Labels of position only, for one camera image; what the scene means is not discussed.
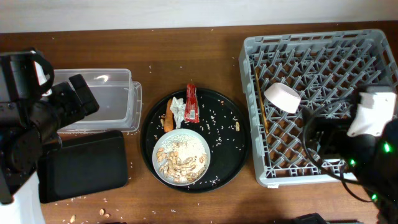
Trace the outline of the pink bowl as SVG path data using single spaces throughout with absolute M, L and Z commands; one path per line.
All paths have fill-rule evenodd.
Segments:
M 301 102 L 300 95 L 283 83 L 273 83 L 264 96 L 277 108 L 292 114 L 296 113 Z

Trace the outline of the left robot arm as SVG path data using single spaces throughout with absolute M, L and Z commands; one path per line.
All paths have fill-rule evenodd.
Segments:
M 54 80 L 36 49 L 1 54 L 1 223 L 44 223 L 37 163 L 58 130 L 100 108 L 82 75 Z

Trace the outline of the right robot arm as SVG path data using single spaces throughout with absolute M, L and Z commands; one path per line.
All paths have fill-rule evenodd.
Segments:
M 351 119 L 309 118 L 302 133 L 302 146 L 308 158 L 321 168 L 326 159 L 342 159 L 356 177 L 328 171 L 331 177 L 362 186 L 374 203 L 379 223 L 397 223 L 397 120 L 388 122 L 380 137 L 362 134 L 349 137 Z

